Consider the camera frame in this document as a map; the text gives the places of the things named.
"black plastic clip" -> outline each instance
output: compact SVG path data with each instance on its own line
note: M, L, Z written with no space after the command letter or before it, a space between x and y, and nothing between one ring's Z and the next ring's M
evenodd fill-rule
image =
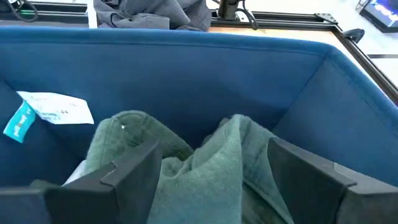
M365 35L365 30L363 29L352 29L343 32L344 38L349 38L355 43L358 43L364 35Z

